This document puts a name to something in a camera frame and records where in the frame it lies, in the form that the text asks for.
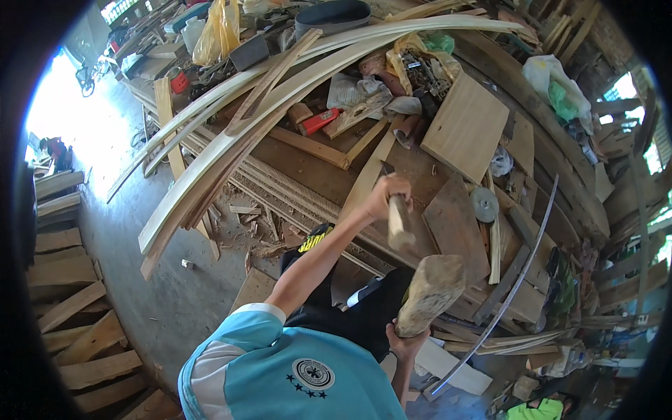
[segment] green plastic bag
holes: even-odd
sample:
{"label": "green plastic bag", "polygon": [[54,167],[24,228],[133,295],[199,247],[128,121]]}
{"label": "green plastic bag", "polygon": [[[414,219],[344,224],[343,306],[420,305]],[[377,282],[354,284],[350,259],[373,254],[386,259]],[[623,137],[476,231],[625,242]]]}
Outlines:
{"label": "green plastic bag", "polygon": [[579,109],[573,102],[567,100],[566,96],[567,91],[558,82],[551,81],[548,84],[548,97],[551,106],[560,118],[569,122],[579,116]]}
{"label": "green plastic bag", "polygon": [[422,42],[430,51],[446,51],[452,54],[455,49],[455,40],[442,32],[432,32]]}

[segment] grinding disc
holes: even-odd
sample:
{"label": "grinding disc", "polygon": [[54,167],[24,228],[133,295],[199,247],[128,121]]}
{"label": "grinding disc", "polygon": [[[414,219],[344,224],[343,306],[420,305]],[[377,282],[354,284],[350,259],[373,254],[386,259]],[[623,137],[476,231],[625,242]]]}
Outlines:
{"label": "grinding disc", "polygon": [[470,198],[477,219],[485,223],[495,221],[495,217],[499,213],[499,203],[495,193],[487,188],[477,187],[471,192]]}

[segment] hand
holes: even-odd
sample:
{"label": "hand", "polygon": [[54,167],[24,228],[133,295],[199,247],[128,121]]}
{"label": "hand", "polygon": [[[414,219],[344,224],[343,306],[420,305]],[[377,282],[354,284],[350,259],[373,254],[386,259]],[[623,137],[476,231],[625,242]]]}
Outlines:
{"label": "hand", "polygon": [[390,212],[387,201],[395,194],[404,196],[409,213],[412,212],[411,183],[396,173],[381,177],[362,206],[374,220],[385,220]]}
{"label": "hand", "polygon": [[427,337],[429,337],[429,327],[415,337],[399,338],[396,336],[396,333],[394,333],[394,325],[387,324],[385,326],[385,334],[390,341],[390,347],[397,359],[400,362],[413,363],[415,361],[415,356],[418,354],[418,351],[420,351],[420,347],[422,347]]}

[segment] neon green cloth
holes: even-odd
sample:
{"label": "neon green cloth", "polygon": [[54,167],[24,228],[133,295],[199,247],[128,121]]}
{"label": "neon green cloth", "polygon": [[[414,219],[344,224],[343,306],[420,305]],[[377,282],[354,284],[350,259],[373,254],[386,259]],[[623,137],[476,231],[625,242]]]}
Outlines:
{"label": "neon green cloth", "polygon": [[507,420],[560,420],[562,403],[544,398],[539,408],[528,408],[527,403],[520,404],[507,411]]}

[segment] black cylindrical object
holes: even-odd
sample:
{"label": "black cylindrical object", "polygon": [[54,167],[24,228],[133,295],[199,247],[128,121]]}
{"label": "black cylindrical object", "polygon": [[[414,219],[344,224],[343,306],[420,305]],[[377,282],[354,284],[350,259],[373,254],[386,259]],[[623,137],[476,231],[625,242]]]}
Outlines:
{"label": "black cylindrical object", "polygon": [[367,26],[371,7],[359,0],[334,0],[310,6],[296,15],[296,39],[311,28],[322,29],[323,35],[333,35]]}

